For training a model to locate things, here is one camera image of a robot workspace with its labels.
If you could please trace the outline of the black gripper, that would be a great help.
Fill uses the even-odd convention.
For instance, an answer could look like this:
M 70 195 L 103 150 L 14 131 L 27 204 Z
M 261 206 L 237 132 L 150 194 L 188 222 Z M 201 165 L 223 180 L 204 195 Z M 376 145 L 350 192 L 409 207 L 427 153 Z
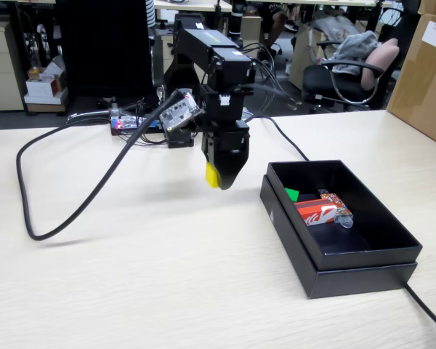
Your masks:
M 246 93 L 241 89 L 217 92 L 200 88 L 202 152 L 217 173 L 221 190 L 229 189 L 248 160 L 244 139 L 249 128 L 241 121 Z

